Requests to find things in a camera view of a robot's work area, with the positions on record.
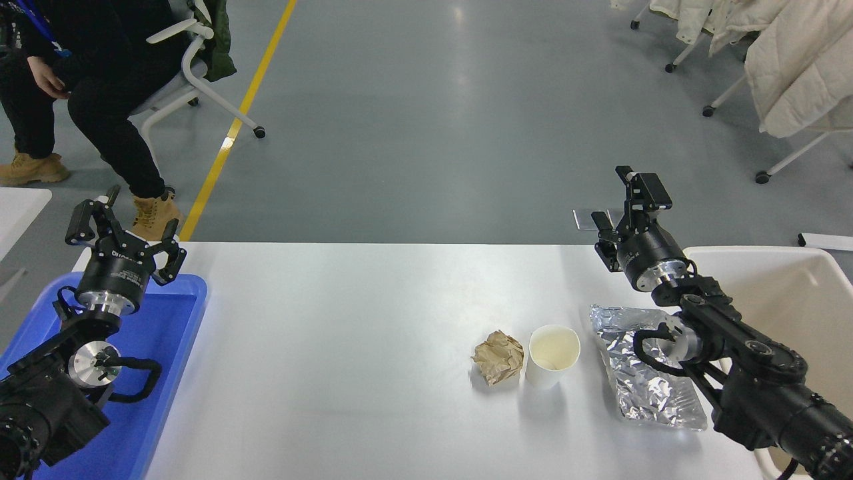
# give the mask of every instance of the blue tray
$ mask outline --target blue tray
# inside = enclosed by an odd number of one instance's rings
[[[59,331],[59,318],[51,303],[60,287],[76,287],[81,277],[80,272],[68,273],[42,291],[0,357],[0,377],[8,374],[6,367]],[[36,470],[36,480],[144,477],[199,330],[206,297],[207,285],[195,275],[178,275],[174,282],[163,287],[154,282],[148,285],[139,312],[124,316],[121,330],[108,341],[122,355],[157,360],[163,366],[157,386],[149,398],[138,403],[109,402],[103,412],[111,424],[89,445],[52,468],[42,464]],[[114,382],[115,391],[138,392],[147,374],[122,369]]]

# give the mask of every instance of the hand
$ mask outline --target hand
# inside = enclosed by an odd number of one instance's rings
[[[30,64],[32,77],[36,80],[38,88],[57,100],[68,99],[68,93],[64,91],[65,83],[53,73],[53,68],[45,63],[42,57],[29,56],[26,62]]]

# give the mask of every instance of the boot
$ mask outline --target boot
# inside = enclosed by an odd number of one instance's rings
[[[175,205],[175,189],[167,186],[162,196],[155,198],[140,198],[133,196],[136,205],[136,218],[133,220],[131,233],[149,242],[159,242],[163,239],[165,224],[177,219],[183,223],[183,214]]]
[[[50,154],[36,160],[28,154],[15,151],[12,163],[0,165],[0,184],[14,187],[30,182],[61,182],[71,173],[59,162],[60,158],[57,154]]]

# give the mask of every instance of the lanyard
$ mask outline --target lanyard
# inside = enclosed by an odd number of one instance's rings
[[[43,37],[47,38],[49,42],[51,42],[54,46],[54,51],[59,56],[70,56],[71,52],[62,48],[62,45],[59,45],[59,42],[56,41],[56,37],[52,31],[50,31],[50,25],[48,24],[47,19],[44,18],[44,15],[38,11],[38,7],[36,7],[36,3],[34,0],[16,0],[18,6],[24,10],[24,13],[27,17],[29,17],[32,24],[38,29],[38,31],[42,34]]]

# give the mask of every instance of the aluminum foil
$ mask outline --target aluminum foil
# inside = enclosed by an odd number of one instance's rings
[[[689,378],[658,372],[634,354],[634,332],[654,330],[661,322],[678,323],[662,310],[592,306],[589,314],[598,336],[601,358],[610,379],[619,413],[637,424],[661,424],[705,430],[705,410]],[[668,365],[674,361],[657,341],[646,341],[647,353]]]

